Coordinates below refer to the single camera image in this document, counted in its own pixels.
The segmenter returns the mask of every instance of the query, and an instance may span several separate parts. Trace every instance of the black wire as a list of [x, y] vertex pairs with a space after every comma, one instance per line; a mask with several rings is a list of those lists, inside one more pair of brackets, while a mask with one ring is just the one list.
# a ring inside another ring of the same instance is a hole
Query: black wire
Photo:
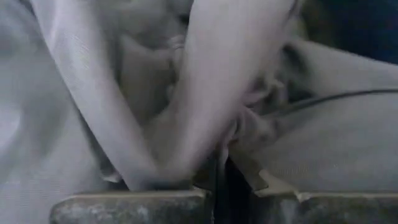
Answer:
[[320, 103], [325, 103], [327, 101], [332, 101], [332, 100], [339, 100], [342, 98], [349, 98], [349, 97], [363, 96], [363, 95], [391, 94], [391, 93], [398, 93], [398, 88], [346, 91], [335, 95], [319, 97], [319, 98], [311, 98], [308, 100], [300, 101], [298, 103], [294, 103], [292, 105], [288, 105], [287, 107], [282, 108], [281, 110], [276, 112], [276, 115], [288, 115], [299, 110], [304, 110], [306, 108], [319, 105]]

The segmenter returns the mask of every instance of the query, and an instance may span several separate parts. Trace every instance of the black cable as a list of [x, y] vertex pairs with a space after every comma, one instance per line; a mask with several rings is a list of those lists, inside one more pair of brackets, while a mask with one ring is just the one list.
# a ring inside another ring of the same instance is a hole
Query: black cable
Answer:
[[339, 100], [342, 98], [349, 98], [349, 97], [363, 96], [363, 95], [391, 94], [391, 93], [398, 93], [398, 88], [346, 91], [335, 95], [319, 97], [319, 98], [311, 98], [308, 100], [300, 101], [298, 103], [294, 103], [292, 105], [288, 105], [285, 108], [282, 108], [281, 110], [276, 112], [276, 115], [288, 115], [299, 110], [304, 110], [306, 108], [319, 105], [320, 103], [325, 103], [327, 101], [332, 101], [332, 100]]

